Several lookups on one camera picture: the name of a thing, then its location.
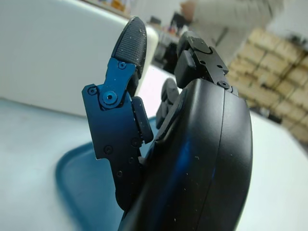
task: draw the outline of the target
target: black plastic housing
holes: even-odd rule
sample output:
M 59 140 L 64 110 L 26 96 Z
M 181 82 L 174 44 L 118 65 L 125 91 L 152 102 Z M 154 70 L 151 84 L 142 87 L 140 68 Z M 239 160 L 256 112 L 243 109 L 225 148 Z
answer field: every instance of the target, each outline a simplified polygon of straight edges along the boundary
M 119 231 L 228 231 L 252 171 L 245 100 L 204 79 L 185 87 L 146 158 L 146 176 Z

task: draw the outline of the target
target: textured fingertip pad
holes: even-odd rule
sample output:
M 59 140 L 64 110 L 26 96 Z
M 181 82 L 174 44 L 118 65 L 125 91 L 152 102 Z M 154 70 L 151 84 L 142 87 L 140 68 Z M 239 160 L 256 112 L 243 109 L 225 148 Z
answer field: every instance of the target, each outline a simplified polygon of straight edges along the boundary
M 132 18 L 125 26 L 115 48 L 112 52 L 113 58 L 125 63 L 135 64 L 138 70 L 138 78 L 141 78 L 146 56 L 147 36 L 143 21 Z

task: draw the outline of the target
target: robotic hand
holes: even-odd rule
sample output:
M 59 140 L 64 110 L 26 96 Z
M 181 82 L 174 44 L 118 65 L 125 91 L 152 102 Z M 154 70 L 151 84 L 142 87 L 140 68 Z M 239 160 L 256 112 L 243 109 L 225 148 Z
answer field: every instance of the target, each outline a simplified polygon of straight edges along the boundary
M 235 229 L 252 170 L 245 101 L 228 84 L 215 49 L 186 32 L 177 83 L 168 79 L 163 86 L 159 132 L 141 162 L 142 142 L 153 140 L 142 99 L 134 96 L 145 55 L 145 26 L 135 17 L 116 43 L 104 84 L 82 91 L 96 158 L 109 160 L 124 210 L 118 230 Z

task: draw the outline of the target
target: beige jacket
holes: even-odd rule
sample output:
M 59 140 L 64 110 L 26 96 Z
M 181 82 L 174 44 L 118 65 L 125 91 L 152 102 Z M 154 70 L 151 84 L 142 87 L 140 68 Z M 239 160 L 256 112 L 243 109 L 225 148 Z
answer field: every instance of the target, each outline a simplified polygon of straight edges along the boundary
M 198 0 L 191 30 L 228 64 L 256 27 L 265 27 L 292 0 Z

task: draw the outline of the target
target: white wall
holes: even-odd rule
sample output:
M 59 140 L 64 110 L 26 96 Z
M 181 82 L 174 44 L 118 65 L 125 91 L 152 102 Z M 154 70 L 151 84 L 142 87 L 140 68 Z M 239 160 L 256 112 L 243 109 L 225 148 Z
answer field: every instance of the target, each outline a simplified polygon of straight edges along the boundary
M 0 0 L 0 97 L 85 115 L 81 91 L 104 82 L 127 21 L 78 0 Z M 144 74 L 158 43 L 147 35 Z
M 308 38 L 308 0 L 296 0 L 288 6 L 280 17 L 268 27 L 268 30 L 282 37 L 292 32 Z

